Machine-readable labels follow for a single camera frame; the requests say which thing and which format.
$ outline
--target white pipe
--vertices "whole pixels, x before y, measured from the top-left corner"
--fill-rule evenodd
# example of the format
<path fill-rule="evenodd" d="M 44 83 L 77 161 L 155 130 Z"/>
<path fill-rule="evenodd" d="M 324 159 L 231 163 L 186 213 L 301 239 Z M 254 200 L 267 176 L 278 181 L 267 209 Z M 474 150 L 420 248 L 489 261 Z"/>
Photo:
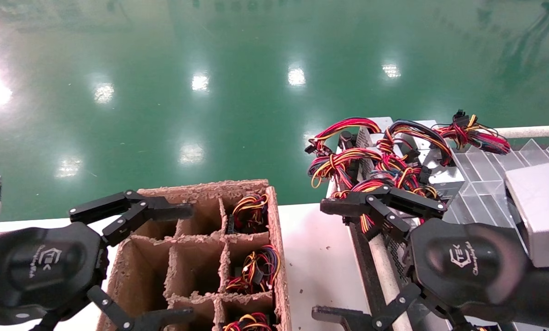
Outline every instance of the white pipe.
<path fill-rule="evenodd" d="M 496 130 L 507 139 L 549 137 L 549 126 L 520 126 L 517 128 L 497 128 Z"/>
<path fill-rule="evenodd" d="M 370 252 L 373 254 L 374 266 L 377 269 L 379 283 L 383 289 L 386 304 L 389 304 L 396 296 L 401 293 L 399 285 L 396 283 L 395 275 L 392 273 L 392 261 L 388 255 L 388 251 L 384 245 L 384 238 L 377 235 L 369 243 Z M 411 331 L 411 322 L 407 312 L 404 312 L 394 323 L 392 323 L 393 331 Z"/>

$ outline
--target cardboard box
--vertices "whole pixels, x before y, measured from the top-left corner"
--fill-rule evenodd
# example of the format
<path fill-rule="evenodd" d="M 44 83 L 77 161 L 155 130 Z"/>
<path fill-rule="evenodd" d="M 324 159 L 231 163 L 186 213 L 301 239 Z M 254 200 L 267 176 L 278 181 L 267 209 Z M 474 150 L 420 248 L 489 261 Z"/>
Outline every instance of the cardboard box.
<path fill-rule="evenodd" d="M 191 306 L 190 325 L 171 325 L 169 331 L 219 331 L 222 323 L 240 314 L 272 312 L 275 328 L 292 331 L 289 291 L 274 187 L 267 180 L 226 181 L 181 187 L 139 190 L 163 196 L 171 203 L 193 203 L 191 220 L 147 222 L 119 245 L 107 293 L 127 314 Z M 239 199 L 249 193 L 268 196 L 268 231 L 257 234 L 226 234 L 227 216 Z M 280 272 L 274 289 L 254 295 L 226 293 L 232 261 L 271 244 L 280 253 Z M 97 331 L 114 331 L 102 315 Z"/>

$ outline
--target white table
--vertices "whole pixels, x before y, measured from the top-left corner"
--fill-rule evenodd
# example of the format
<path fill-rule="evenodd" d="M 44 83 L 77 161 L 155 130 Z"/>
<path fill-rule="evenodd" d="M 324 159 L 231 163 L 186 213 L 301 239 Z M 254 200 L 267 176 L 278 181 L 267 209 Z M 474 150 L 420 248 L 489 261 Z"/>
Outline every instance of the white table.
<path fill-rule="evenodd" d="M 340 216 L 319 211 L 319 204 L 282 205 L 278 207 L 287 262 L 289 301 L 293 330 L 342 331 L 333 323 L 318 322 L 311 318 L 312 306 L 337 306 L 362 310 L 369 314 L 364 285 L 354 253 L 348 228 Z M 101 230 L 116 217 L 107 218 L 91 227 Z M 62 228 L 70 224 L 68 218 L 0 223 L 0 231 L 20 228 Z M 109 249 L 113 265 L 117 249 Z M 74 318 L 61 322 L 56 331 L 94 331 L 100 311 L 90 304 Z M 36 320 L 21 324 L 0 326 L 0 331 L 28 331 Z"/>

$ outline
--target cardboard divider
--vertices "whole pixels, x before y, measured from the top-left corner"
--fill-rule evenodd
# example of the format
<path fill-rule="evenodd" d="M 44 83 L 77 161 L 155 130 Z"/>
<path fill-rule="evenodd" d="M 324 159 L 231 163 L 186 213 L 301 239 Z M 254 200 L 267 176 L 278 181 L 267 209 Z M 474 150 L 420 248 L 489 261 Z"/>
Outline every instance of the cardboard divider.
<path fill-rule="evenodd" d="M 192 307 L 195 312 L 195 319 L 192 323 L 170 325 L 166 331 L 217 331 L 215 329 L 215 296 L 203 296 L 195 299 L 174 297 L 170 300 L 169 308 Z"/>
<path fill-rule="evenodd" d="M 152 222 L 148 221 L 134 232 L 142 237 L 149 237 L 157 240 L 173 237 L 176 232 L 177 220 L 173 222 Z"/>
<path fill-rule="evenodd" d="M 107 293 L 129 316 L 168 307 L 163 292 L 169 250 L 170 243 L 139 235 L 119 246 Z M 98 329 L 112 331 L 115 326 L 104 317 Z"/>
<path fill-rule="evenodd" d="M 266 188 L 268 201 L 274 206 L 278 206 L 276 192 L 274 187 Z M 280 220 L 278 218 L 278 207 L 272 208 L 268 212 L 268 223 L 270 225 L 270 244 L 278 249 L 280 254 L 280 271 L 274 279 L 274 312 L 279 318 L 279 325 L 276 326 L 278 331 L 292 331 L 291 326 L 291 306 L 289 305 L 289 285 L 287 284 L 287 263 L 284 258 L 283 235 L 280 231 Z"/>
<path fill-rule="evenodd" d="M 225 243 L 215 237 L 184 236 L 170 247 L 164 297 L 189 297 L 216 293 L 221 281 L 218 274 Z"/>
<path fill-rule="evenodd" d="M 165 331 L 221 331 L 222 323 L 243 314 L 274 312 L 273 330 L 292 331 L 277 199 L 267 180 L 226 181 L 183 187 L 139 190 L 171 203 L 195 206 L 192 220 L 148 222 L 119 246 L 108 293 L 136 318 L 151 310 L 192 307 L 195 320 Z M 268 195 L 268 231 L 226 234 L 227 214 L 249 193 Z M 280 253 L 274 289 L 254 295 L 226 293 L 232 267 L 264 245 Z M 102 315 L 97 331 L 114 331 Z"/>

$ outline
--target glossy floor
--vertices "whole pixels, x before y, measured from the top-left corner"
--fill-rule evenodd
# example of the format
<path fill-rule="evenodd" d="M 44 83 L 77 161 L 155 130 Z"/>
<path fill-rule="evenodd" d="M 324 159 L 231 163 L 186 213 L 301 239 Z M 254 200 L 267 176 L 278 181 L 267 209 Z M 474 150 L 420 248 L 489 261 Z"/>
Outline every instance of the glossy floor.
<path fill-rule="evenodd" d="M 268 178 L 349 116 L 549 124 L 549 3 L 0 1 L 1 220 L 127 188 Z"/>

